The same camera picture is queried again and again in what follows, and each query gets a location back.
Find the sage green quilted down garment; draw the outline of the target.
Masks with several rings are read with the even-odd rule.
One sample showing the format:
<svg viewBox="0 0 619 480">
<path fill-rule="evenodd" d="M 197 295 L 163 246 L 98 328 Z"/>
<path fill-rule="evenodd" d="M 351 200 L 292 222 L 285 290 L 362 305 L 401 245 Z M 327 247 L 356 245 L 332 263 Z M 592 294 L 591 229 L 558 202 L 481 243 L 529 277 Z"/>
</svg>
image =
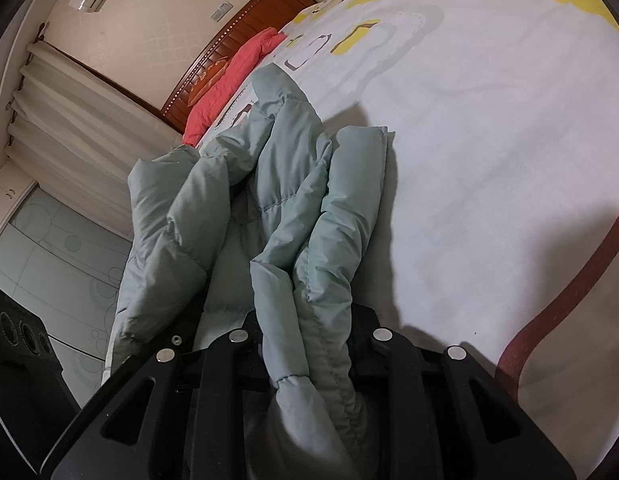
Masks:
<svg viewBox="0 0 619 480">
<path fill-rule="evenodd" d="M 387 133 L 329 133 L 277 65 L 255 70 L 251 84 L 256 100 L 239 125 L 132 167 L 134 240 L 106 372 L 205 290 L 196 348 L 249 313 L 262 330 L 274 387 L 265 476 L 361 479 L 372 437 L 349 376 L 351 284 L 379 214 Z"/>
</svg>

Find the frosted glass wardrobe doors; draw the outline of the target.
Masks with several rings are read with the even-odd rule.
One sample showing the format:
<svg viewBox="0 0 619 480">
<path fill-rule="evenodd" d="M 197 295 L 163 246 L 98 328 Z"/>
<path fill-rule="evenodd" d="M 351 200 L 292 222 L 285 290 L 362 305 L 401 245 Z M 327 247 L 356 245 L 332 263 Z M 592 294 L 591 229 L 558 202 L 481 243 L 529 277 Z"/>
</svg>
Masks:
<svg viewBox="0 0 619 480">
<path fill-rule="evenodd" d="M 0 234 L 0 288 L 44 321 L 78 404 L 101 385 L 120 280 L 120 237 L 35 188 Z"/>
</svg>

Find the orange patterned cushion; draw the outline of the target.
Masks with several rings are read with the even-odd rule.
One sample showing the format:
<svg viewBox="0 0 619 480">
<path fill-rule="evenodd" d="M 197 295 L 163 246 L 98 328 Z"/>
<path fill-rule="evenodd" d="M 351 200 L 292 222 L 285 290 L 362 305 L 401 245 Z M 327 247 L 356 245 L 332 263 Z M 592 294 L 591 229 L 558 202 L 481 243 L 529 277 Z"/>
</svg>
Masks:
<svg viewBox="0 0 619 480">
<path fill-rule="evenodd" d="M 194 107 L 205 93 L 226 73 L 229 58 L 221 58 L 203 70 L 189 94 L 188 106 Z"/>
</svg>

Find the coral red pillow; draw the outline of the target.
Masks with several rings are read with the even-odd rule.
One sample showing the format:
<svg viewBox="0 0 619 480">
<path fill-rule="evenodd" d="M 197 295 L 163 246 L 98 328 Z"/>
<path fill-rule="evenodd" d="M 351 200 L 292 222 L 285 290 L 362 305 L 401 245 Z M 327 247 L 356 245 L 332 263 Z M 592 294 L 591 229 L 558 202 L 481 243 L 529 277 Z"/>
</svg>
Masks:
<svg viewBox="0 0 619 480">
<path fill-rule="evenodd" d="M 226 73 L 202 96 L 190 113 L 182 135 L 182 144 L 195 146 L 215 122 L 230 98 L 260 61 L 285 40 L 286 35 L 274 27 L 256 34 L 229 58 Z"/>
</svg>

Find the brown wooden headboard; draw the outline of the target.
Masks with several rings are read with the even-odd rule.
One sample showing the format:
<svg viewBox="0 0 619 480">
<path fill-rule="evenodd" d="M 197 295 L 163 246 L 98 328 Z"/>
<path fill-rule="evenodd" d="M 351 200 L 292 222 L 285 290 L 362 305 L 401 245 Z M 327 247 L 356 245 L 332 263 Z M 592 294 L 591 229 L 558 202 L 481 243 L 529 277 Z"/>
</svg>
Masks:
<svg viewBox="0 0 619 480">
<path fill-rule="evenodd" d="M 268 27 L 278 30 L 316 0 L 250 0 L 232 15 L 184 72 L 160 109 L 160 117 L 180 133 L 190 113 L 189 98 L 195 84 L 214 62 L 231 58 L 253 36 Z"/>
</svg>

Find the white patterned bed sheet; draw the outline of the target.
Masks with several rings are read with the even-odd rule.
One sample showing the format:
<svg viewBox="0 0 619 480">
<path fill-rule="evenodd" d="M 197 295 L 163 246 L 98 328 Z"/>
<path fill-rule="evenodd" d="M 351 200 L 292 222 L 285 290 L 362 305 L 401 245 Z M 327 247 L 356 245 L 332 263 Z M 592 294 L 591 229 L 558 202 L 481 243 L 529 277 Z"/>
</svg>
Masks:
<svg viewBox="0 0 619 480">
<path fill-rule="evenodd" d="M 390 130 L 357 302 L 469 344 L 581 479 L 619 478 L 619 24 L 602 0 L 328 0 L 271 61 Z"/>
</svg>

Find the grey wall switch panel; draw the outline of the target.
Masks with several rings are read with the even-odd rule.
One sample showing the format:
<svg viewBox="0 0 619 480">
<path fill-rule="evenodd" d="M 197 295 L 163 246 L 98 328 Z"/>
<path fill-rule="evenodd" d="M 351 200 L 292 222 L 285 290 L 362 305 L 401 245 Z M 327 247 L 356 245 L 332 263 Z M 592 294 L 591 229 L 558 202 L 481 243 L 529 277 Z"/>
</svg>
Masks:
<svg viewBox="0 0 619 480">
<path fill-rule="evenodd" d="M 224 1 L 212 13 L 210 18 L 214 22 L 219 23 L 232 9 L 233 9 L 233 4 L 229 1 Z"/>
</svg>

